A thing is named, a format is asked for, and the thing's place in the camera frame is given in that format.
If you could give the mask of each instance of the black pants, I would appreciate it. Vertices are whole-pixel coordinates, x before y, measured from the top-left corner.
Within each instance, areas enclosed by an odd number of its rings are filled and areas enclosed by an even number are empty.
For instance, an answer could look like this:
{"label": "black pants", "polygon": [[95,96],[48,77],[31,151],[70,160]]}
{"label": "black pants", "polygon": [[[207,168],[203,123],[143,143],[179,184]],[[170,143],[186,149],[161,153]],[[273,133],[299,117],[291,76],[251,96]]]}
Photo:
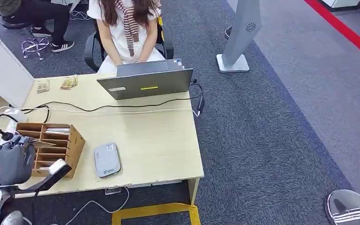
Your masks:
{"label": "black pants", "polygon": [[55,45],[62,45],[69,22],[69,8],[50,0],[22,0],[19,9],[4,19],[9,23],[30,22],[34,27],[44,27],[45,20],[54,19],[52,40]]}

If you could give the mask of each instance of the person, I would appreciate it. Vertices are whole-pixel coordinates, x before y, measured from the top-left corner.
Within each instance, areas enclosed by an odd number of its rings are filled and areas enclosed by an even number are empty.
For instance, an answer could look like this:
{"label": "person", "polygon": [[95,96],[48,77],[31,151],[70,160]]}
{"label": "person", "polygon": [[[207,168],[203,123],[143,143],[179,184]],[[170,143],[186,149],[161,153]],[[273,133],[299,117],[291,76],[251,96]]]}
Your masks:
{"label": "person", "polygon": [[[0,15],[8,23],[33,23],[31,32],[34,35],[52,36],[54,53],[68,50],[75,44],[64,39],[70,16],[68,6],[50,0],[0,0]],[[54,19],[53,33],[45,27],[49,19]]]}
{"label": "person", "polygon": [[90,0],[87,14],[96,19],[108,54],[98,73],[116,73],[120,64],[164,60],[155,48],[158,0]]}

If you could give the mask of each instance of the white shoe sole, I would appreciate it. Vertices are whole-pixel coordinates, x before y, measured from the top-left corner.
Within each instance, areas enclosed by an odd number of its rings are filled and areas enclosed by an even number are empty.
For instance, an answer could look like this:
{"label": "white shoe sole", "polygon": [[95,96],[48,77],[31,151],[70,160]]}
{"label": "white shoe sole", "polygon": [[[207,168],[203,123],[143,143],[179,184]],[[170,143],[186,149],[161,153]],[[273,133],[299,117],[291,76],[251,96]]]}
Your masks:
{"label": "white shoe sole", "polygon": [[50,34],[38,34],[38,33],[32,33],[34,36],[44,36],[44,37],[51,37]]}
{"label": "white shoe sole", "polygon": [[52,52],[54,52],[54,53],[59,53],[59,52],[62,52],[62,51],[65,51],[65,50],[68,50],[68,49],[74,47],[74,45],[75,45],[75,42],[72,43],[72,45],[71,45],[71,46],[68,46],[67,48],[61,48],[61,49],[57,49],[57,50],[52,49]]}

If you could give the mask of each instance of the black sneaker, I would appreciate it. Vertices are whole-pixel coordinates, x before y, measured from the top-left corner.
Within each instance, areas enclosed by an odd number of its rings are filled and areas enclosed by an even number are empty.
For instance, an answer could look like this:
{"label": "black sneaker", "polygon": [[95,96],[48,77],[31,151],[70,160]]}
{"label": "black sneaker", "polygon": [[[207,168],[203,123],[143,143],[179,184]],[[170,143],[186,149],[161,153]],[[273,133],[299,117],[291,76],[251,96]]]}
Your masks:
{"label": "black sneaker", "polygon": [[50,37],[53,34],[46,27],[32,27],[31,32],[35,36],[45,36],[45,37]]}
{"label": "black sneaker", "polygon": [[75,42],[73,42],[73,41],[65,41],[64,44],[62,44],[62,45],[55,45],[52,43],[52,52],[59,53],[59,52],[62,52],[62,51],[65,51],[65,50],[68,50],[68,49],[74,47],[74,45],[75,45]]}

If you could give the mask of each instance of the red line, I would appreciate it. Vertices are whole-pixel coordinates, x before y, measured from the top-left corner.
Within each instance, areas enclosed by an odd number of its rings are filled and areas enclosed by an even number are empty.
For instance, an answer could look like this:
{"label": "red line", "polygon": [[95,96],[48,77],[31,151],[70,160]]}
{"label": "red line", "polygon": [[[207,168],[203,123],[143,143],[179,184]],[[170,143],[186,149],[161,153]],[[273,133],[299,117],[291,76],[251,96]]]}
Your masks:
{"label": "red line", "polygon": [[352,29],[348,28],[344,23],[337,19],[329,10],[321,5],[317,0],[304,0],[311,6],[319,15],[322,16],[332,27],[337,29],[349,41],[360,49],[360,36]]}

